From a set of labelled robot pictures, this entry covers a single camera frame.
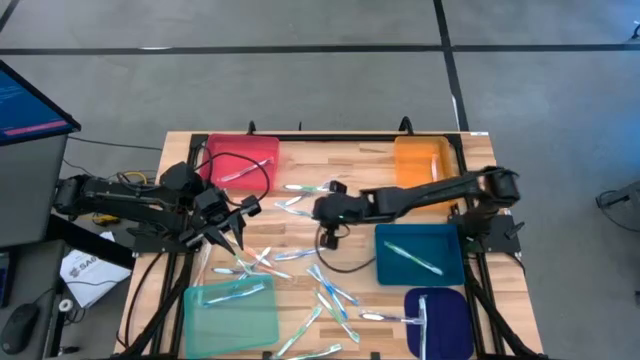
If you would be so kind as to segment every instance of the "clear green tray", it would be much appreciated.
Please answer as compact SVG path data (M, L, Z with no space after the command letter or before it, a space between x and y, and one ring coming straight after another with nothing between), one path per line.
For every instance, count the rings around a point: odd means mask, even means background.
M203 302L259 286L264 290L209 307ZM186 356L201 359L278 342L278 313L273 278L254 276L240 281L188 288L184 293Z

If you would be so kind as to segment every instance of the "orange tray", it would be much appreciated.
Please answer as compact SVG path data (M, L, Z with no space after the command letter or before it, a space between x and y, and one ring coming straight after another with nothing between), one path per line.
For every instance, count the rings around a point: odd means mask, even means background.
M394 143L396 184L402 188L424 185L454 176L449 141L443 136L398 136ZM425 206L441 209L454 201Z

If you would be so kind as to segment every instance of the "computer mouse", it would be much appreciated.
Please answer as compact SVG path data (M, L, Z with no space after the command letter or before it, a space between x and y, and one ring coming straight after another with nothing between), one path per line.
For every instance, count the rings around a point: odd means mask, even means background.
M32 303L22 304L13 310L0 334L2 351L14 355L24 350L29 345L39 314L40 308Z

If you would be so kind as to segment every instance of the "teal tray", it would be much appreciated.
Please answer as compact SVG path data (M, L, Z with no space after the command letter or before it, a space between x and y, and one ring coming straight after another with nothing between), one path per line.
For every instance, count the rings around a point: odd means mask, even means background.
M203 301L251 289L265 289L246 297L212 306ZM278 342L278 313L270 275L216 285L197 286L184 292L186 356L202 359L212 355L272 345Z
M453 286L464 284L462 254L455 225L384 224L376 226L376 270L381 285ZM400 256L388 241L440 268L443 276Z

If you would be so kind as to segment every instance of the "red tray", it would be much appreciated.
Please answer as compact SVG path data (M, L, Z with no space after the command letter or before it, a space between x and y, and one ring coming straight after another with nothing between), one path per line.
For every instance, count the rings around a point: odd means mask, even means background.
M265 159L271 161L263 167L267 171L270 180L270 188L275 183L276 169L278 168L278 155L280 140L270 136L255 135L210 135L207 140L207 148L211 155L222 152L230 152L238 155L244 155L257 162ZM206 161L208 154L205 151L203 161ZM200 176L206 178L210 171L211 164L205 165L200 169ZM211 170L211 182L220 188L240 189L240 190L259 190L264 191L266 187L266 179L260 169L250 171L239 178L223 181L222 177L237 173L250 166L252 162L233 156L222 155L213 160L213 169Z

